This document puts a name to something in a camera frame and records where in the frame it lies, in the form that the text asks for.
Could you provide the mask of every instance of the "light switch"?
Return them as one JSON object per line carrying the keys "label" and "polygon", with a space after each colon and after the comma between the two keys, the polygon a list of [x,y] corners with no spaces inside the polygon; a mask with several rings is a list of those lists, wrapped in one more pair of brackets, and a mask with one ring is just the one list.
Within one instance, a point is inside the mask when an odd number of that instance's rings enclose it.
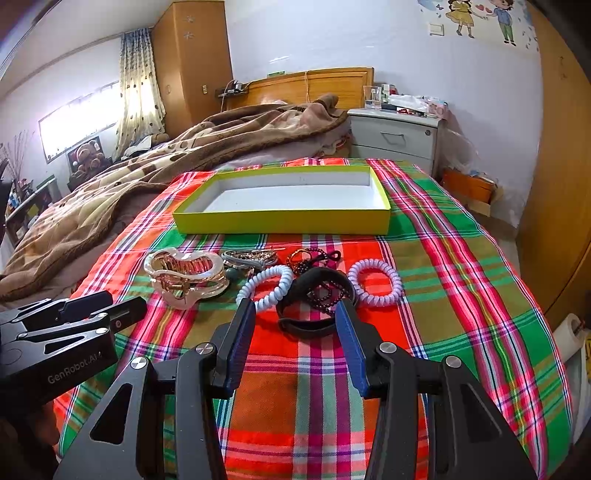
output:
{"label": "light switch", "polygon": [[443,24],[429,23],[429,35],[444,35]]}

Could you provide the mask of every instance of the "yellow dress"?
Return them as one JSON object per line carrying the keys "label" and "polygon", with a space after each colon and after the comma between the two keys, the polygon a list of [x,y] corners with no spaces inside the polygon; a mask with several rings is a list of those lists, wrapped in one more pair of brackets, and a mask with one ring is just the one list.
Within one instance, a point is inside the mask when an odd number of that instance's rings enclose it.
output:
{"label": "yellow dress", "polygon": [[460,25],[466,25],[468,27],[474,26],[474,20],[470,15],[470,7],[465,2],[453,2],[453,10],[445,14],[449,20]]}

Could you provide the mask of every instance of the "plaid tablecloth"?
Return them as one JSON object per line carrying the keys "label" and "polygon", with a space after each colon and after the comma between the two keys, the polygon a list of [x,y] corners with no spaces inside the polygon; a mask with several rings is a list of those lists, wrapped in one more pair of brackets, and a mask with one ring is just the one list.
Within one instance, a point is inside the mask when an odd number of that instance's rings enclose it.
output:
{"label": "plaid tablecloth", "polygon": [[[569,448],[570,397],[550,330],[531,293],[474,218],[411,164],[335,158],[284,166],[343,163],[367,163],[375,170],[392,206],[387,235],[179,234],[172,211],[212,173],[182,175],[119,235],[74,296],[105,289],[116,301],[140,295],[148,313],[117,334],[117,365],[56,401],[61,455],[134,356],[177,357],[232,318],[240,285],[187,312],[169,308],[143,270],[149,252],[281,248],[284,262],[297,248],[320,247],[342,251],[338,268],[344,272],[363,258],[393,265],[404,297],[386,309],[360,308],[360,318],[415,356],[437,361],[451,353],[459,356],[502,411],[538,476],[552,473]],[[383,275],[371,274],[364,282],[371,293],[389,291]],[[268,290],[261,286],[256,297]],[[302,317],[314,319],[315,314],[301,308]],[[419,405],[417,478],[422,479],[428,444],[422,400]],[[215,406],[230,479],[357,479],[365,474],[378,404],[362,401],[353,388],[336,335],[297,341],[279,331],[274,310],[259,314],[241,386],[232,399]],[[170,409],[165,418],[165,461],[173,472]]]}

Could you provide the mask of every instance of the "bright window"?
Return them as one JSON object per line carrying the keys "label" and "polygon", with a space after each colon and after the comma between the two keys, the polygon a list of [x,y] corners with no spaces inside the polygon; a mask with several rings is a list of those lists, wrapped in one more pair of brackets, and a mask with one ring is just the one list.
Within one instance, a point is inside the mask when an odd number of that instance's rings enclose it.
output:
{"label": "bright window", "polygon": [[59,107],[39,121],[47,162],[92,134],[112,127],[120,115],[119,82]]}

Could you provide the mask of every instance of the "metal bolt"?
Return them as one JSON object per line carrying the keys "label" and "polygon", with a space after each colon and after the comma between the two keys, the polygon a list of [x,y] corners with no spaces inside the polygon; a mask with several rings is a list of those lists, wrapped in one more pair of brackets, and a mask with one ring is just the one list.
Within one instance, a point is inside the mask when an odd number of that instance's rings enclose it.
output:
{"label": "metal bolt", "polygon": [[456,357],[455,355],[450,355],[445,359],[445,363],[448,367],[452,368],[460,368],[462,366],[462,361]]}
{"label": "metal bolt", "polygon": [[382,342],[379,345],[379,349],[384,353],[394,353],[397,348],[392,342]]}
{"label": "metal bolt", "polygon": [[148,359],[144,356],[137,356],[131,361],[130,365],[134,370],[140,370],[148,365]]}
{"label": "metal bolt", "polygon": [[211,343],[203,342],[195,347],[199,355],[207,355],[213,352],[213,345]]}

